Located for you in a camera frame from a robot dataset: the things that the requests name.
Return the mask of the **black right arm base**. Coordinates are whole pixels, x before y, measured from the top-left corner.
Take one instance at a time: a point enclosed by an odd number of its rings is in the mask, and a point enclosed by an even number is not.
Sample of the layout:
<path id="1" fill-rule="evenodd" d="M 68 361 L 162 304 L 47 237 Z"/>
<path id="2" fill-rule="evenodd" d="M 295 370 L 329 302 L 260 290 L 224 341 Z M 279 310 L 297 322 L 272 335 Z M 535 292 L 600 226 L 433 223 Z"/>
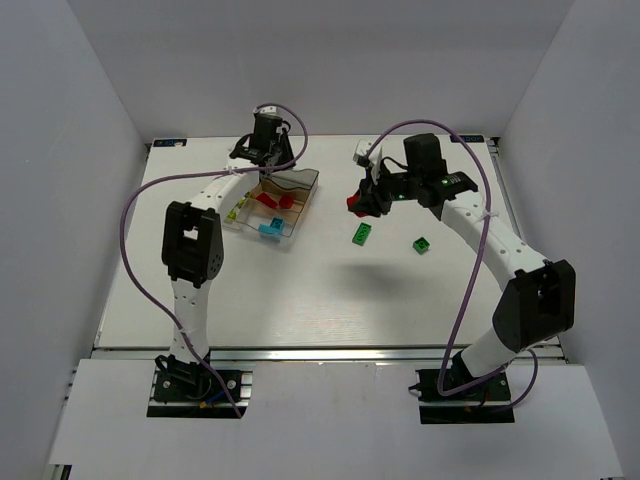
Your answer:
<path id="1" fill-rule="evenodd" d="M 437 391 L 438 369 L 416 371 L 408 392 L 418 400 L 423 425 L 484 425 L 515 422 L 505 373 L 462 393 L 444 397 Z"/>

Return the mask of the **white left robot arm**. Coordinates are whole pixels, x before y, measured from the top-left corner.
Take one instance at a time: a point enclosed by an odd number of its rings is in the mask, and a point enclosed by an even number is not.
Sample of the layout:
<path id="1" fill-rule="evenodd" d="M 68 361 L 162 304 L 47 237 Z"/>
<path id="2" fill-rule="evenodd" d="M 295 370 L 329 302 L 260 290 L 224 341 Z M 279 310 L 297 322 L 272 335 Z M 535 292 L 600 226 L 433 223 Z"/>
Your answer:
<path id="1" fill-rule="evenodd" d="M 166 210 L 161 259 L 173 290 L 174 327 L 170 354 L 197 364 L 209 353 L 207 306 L 212 280 L 224 261 L 222 221 L 245 194 L 257 187 L 264 167 L 294 159 L 288 123 L 274 105 L 254 112 L 254 129 L 229 154 L 226 174 L 187 202 Z"/>

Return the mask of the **red curved lego brick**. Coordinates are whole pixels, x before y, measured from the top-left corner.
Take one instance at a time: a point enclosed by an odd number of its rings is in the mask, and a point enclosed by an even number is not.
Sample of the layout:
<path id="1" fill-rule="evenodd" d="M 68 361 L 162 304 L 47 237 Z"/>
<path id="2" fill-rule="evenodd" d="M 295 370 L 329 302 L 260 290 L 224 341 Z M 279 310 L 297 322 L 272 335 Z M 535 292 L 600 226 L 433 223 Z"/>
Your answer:
<path id="1" fill-rule="evenodd" d="M 257 195 L 255 199 L 261 204 L 271 209 L 276 209 L 279 206 L 278 202 L 266 193 L 261 193 Z"/>

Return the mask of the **teal 2x4 lego brick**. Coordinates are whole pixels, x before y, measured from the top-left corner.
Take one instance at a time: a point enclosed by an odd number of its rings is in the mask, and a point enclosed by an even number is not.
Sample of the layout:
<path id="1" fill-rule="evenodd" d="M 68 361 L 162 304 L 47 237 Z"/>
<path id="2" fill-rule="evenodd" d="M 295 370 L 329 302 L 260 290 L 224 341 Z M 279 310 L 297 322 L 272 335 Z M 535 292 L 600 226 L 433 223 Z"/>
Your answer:
<path id="1" fill-rule="evenodd" d="M 282 218 L 279 217 L 273 217 L 270 227 L 274 230 L 277 230 L 279 232 L 282 232 L 284 230 L 284 220 Z"/>

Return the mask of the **red small lego brick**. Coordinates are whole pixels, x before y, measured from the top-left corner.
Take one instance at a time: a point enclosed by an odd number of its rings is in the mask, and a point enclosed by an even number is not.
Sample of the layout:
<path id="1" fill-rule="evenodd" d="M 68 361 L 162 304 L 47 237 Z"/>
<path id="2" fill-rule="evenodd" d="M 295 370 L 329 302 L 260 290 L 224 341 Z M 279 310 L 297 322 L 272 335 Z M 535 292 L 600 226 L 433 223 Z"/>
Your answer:
<path id="1" fill-rule="evenodd" d="M 357 202 L 360 198 L 360 194 L 355 192 L 353 195 L 349 196 L 346 199 L 347 210 L 353 212 L 353 208 L 357 205 Z"/>

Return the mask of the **light blue lego brick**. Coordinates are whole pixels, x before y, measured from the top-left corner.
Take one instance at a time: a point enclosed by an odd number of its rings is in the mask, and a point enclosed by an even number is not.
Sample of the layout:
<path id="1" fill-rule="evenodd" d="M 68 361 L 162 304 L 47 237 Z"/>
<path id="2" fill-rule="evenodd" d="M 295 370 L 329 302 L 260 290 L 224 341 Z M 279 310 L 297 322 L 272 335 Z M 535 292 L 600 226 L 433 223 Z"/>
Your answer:
<path id="1" fill-rule="evenodd" d="M 261 224 L 258 228 L 258 232 L 262 238 L 273 242 L 279 242 L 282 237 L 279 229 L 266 224 Z"/>

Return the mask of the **dark green small lego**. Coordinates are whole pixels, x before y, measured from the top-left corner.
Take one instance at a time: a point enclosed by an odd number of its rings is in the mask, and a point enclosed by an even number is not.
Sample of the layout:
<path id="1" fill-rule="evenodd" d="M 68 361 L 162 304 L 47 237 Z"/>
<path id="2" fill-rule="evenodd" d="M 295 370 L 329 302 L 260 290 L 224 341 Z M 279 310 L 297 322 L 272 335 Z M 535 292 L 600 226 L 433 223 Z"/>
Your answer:
<path id="1" fill-rule="evenodd" d="M 430 248 L 430 243 L 424 237 L 419 237 L 412 244 L 413 249 L 420 255 L 426 253 Z"/>

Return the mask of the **red sloped lego brick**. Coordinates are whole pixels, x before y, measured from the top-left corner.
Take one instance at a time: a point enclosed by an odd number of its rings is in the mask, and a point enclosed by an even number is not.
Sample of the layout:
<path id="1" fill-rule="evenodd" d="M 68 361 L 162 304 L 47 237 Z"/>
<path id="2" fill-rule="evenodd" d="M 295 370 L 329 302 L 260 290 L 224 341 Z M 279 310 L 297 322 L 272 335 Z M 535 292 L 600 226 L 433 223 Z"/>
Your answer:
<path id="1" fill-rule="evenodd" d="M 281 209 L 290 209 L 294 205 L 295 199 L 288 194 L 284 194 L 279 199 L 279 207 Z"/>

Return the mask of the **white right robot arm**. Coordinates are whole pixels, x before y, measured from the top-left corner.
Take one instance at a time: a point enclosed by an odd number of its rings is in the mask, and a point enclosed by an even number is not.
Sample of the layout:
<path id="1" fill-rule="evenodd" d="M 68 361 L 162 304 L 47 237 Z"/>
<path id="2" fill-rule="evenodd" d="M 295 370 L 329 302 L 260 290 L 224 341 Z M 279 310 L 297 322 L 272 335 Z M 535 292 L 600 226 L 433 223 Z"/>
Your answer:
<path id="1" fill-rule="evenodd" d="M 488 193 L 464 172 L 451 172 L 439 139 L 418 134 L 403 141 L 406 164 L 393 173 L 378 142 L 363 140 L 353 160 L 365 171 L 347 201 L 357 216 L 380 217 L 397 201 L 416 201 L 475 252 L 501 297 L 489 330 L 458 353 L 446 352 L 438 377 L 442 397 L 458 395 L 495 376 L 522 351 L 570 330 L 575 321 L 576 272 L 532 249 L 496 216 Z"/>

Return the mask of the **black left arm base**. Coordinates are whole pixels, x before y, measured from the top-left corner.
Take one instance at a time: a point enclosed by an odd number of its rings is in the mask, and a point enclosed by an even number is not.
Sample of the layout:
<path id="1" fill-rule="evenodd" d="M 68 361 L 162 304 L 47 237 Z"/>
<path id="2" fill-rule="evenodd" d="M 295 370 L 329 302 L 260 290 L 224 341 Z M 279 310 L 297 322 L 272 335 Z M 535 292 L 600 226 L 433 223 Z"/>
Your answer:
<path id="1" fill-rule="evenodd" d="M 200 363 L 185 363 L 174 355 L 157 356 L 154 367 L 148 418 L 239 420 L 246 412 L 251 371 L 223 368 L 216 377 Z"/>

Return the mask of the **lime green curved lego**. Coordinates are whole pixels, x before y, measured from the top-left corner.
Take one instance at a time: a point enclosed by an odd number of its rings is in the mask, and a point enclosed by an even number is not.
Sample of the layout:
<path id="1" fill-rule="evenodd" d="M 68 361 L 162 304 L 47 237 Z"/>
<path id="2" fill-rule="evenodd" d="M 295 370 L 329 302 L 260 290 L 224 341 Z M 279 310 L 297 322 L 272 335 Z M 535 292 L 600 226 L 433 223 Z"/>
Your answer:
<path id="1" fill-rule="evenodd" d="M 247 202 L 248 199 L 251 198 L 251 193 L 247 192 L 243 198 L 238 202 L 237 206 L 242 208 L 244 206 L 244 204 Z"/>

